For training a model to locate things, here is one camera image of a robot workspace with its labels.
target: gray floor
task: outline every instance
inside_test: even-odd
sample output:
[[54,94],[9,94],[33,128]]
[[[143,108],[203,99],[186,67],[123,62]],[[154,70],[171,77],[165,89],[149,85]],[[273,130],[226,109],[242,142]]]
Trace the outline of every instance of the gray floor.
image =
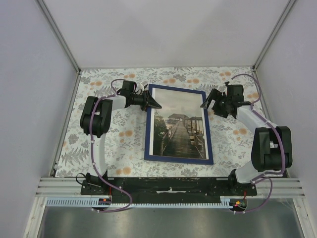
[[[249,200],[249,207],[261,204]],[[292,200],[233,215],[217,209],[138,208],[98,214],[89,208],[47,207],[38,238],[303,238]]]

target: blue book border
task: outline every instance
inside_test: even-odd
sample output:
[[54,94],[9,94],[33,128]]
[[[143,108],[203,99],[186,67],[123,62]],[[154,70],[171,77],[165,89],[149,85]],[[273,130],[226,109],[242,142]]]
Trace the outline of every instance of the blue book border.
[[[183,88],[174,88],[174,87],[161,86],[161,85],[156,85],[156,84],[149,84],[149,92],[151,94],[152,94],[153,88],[160,88],[160,89],[173,90],[173,91],[186,92],[186,93],[197,93],[197,94],[201,94],[203,96],[203,101],[206,100],[206,93],[203,91],[183,89]],[[211,134],[210,134],[207,109],[204,109],[204,117],[205,117],[205,125],[204,126],[206,127],[206,140],[207,140],[207,149],[208,149],[208,156],[209,156],[208,160],[150,155],[151,112],[152,112],[152,109],[148,108],[147,109],[147,121],[146,121],[146,134],[145,134],[145,151],[144,151],[144,159],[145,160],[172,162],[172,163],[213,165],[213,156],[212,156],[212,148],[211,148]]]

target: tree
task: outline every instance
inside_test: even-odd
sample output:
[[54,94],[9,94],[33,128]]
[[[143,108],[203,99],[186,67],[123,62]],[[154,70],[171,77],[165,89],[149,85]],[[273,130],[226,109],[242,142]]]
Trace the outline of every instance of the tree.
[[160,155],[160,145],[163,136],[168,132],[164,118],[158,112],[154,114],[154,138],[153,138],[153,154]]

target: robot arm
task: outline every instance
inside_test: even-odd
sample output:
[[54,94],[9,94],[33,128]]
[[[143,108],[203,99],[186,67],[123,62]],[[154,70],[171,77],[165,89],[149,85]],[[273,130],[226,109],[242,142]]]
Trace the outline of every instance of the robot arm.
[[253,134],[254,140],[251,151],[251,161],[245,166],[233,170],[229,176],[232,185],[236,183],[250,183],[254,178],[263,173],[280,171],[282,168],[281,150],[278,145],[277,137],[273,132],[273,126],[282,140],[285,167],[292,165],[292,143],[291,132],[286,126],[278,126],[269,120],[264,121],[259,118],[251,107],[251,102],[245,102],[242,85],[227,86],[227,94],[217,89],[212,89],[201,108],[207,109],[212,101],[214,114],[227,118],[232,115],[235,119],[242,122]]
[[[151,96],[148,90],[144,90],[147,83],[137,85],[135,82],[123,80],[122,88],[118,90],[117,95],[112,95],[101,100],[97,105],[97,111],[94,114],[92,121],[92,134],[97,138],[94,141],[94,147],[89,148],[90,156],[91,150],[94,150],[96,155],[95,163],[101,175],[107,171],[105,160],[105,137],[110,128],[111,113],[117,109],[127,108],[130,105],[139,105],[141,110],[146,111],[147,108],[160,109],[161,105],[158,104]],[[80,127],[84,130],[86,135],[90,134],[90,121],[95,107],[97,97],[89,96],[86,100],[83,113],[80,118]],[[89,173],[97,176],[96,171],[91,165]]]

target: table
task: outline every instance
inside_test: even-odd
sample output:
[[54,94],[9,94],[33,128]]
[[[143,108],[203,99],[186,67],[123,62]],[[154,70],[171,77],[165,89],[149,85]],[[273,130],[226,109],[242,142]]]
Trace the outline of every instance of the table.
[[[113,94],[110,82],[124,78],[135,82],[202,90],[226,89],[224,83],[234,75],[251,74],[249,67],[169,67],[87,69],[82,72],[71,118],[58,161],[56,177],[74,177],[89,168],[87,136],[79,126],[80,116],[88,96]],[[240,76],[234,84],[244,86],[245,100],[258,98],[251,78]],[[255,109],[263,113],[260,102]],[[146,113],[139,106],[112,112],[110,130],[106,135],[105,158],[110,177],[226,177],[251,159],[253,135],[239,121],[213,114],[209,109],[211,143],[214,165],[163,163],[144,160]]]

